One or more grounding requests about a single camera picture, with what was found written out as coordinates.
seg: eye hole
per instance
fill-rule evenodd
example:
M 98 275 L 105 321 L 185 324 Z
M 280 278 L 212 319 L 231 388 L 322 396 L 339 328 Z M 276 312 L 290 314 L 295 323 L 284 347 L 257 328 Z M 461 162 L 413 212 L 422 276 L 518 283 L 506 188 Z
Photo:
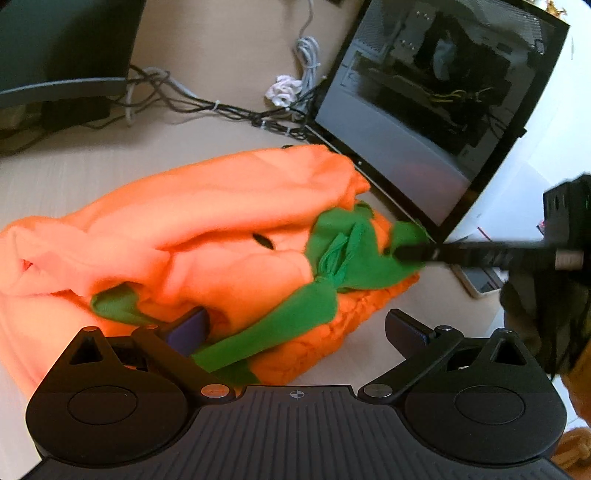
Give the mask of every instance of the eye hole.
M 263 247 L 268 248 L 269 250 L 274 250 L 273 242 L 269 240 L 266 236 L 262 236 L 258 233 L 253 233 L 252 237 Z

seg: orange fleece fabric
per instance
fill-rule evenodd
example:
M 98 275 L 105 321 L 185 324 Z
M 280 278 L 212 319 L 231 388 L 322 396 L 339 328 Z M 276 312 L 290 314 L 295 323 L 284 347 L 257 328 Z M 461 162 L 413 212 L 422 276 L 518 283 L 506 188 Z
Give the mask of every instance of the orange fleece fabric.
M 350 159 L 306 145 L 176 168 L 60 219 L 13 222 L 0 233 L 0 361 L 30 397 L 80 328 L 130 334 L 135 327 L 90 309 L 94 294 L 124 282 L 158 320 L 204 306 L 210 341 L 240 332 L 312 281 L 303 252 L 318 215 L 351 210 L 368 189 Z M 373 224 L 385 245 L 388 222 L 376 215 Z M 292 380 L 417 278 L 340 294 L 331 323 L 260 353 L 253 372 L 268 383 Z

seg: metal screw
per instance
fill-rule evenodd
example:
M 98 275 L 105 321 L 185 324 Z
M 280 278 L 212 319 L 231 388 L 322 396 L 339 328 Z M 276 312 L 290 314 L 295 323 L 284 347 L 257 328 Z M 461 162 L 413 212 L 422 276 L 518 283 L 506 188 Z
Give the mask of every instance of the metal screw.
M 230 389 L 226 385 L 212 383 L 205 385 L 201 389 L 201 395 L 207 398 L 224 398 L 230 394 Z
M 370 383 L 363 388 L 364 393 L 372 398 L 387 398 L 392 395 L 392 388 L 383 383 Z

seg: monitor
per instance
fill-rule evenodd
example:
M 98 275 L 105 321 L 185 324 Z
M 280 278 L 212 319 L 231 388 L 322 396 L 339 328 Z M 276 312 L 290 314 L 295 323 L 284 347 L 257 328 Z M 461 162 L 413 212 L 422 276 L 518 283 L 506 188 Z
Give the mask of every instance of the monitor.
M 0 0 L 0 108 L 125 93 L 145 0 Z
M 367 0 L 313 129 L 448 239 L 527 135 L 568 28 L 523 0 Z

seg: white cloth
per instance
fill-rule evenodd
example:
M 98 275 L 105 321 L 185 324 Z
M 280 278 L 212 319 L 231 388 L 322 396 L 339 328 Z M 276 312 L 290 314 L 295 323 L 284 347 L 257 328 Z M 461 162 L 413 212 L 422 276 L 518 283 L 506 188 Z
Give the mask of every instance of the white cloth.
M 301 80 L 290 75 L 279 75 L 277 82 L 271 85 L 265 97 L 273 102 L 273 105 L 286 108 L 297 100 L 300 92 Z

